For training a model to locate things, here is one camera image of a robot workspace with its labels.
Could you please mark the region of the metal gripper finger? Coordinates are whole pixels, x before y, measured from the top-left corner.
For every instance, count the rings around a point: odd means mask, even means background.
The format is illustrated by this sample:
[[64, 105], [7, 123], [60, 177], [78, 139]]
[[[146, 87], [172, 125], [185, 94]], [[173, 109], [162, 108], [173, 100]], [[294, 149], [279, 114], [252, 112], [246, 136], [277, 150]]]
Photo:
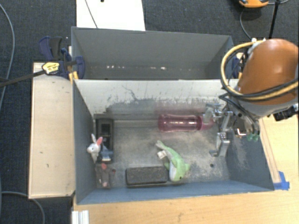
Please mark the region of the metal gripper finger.
[[206, 126], [214, 124], [224, 117], [223, 105], [219, 103], [207, 103], [202, 115], [202, 123]]
[[230, 132], [219, 132], [216, 137], [216, 146], [209, 153], [212, 157], [225, 157], [232, 137]]

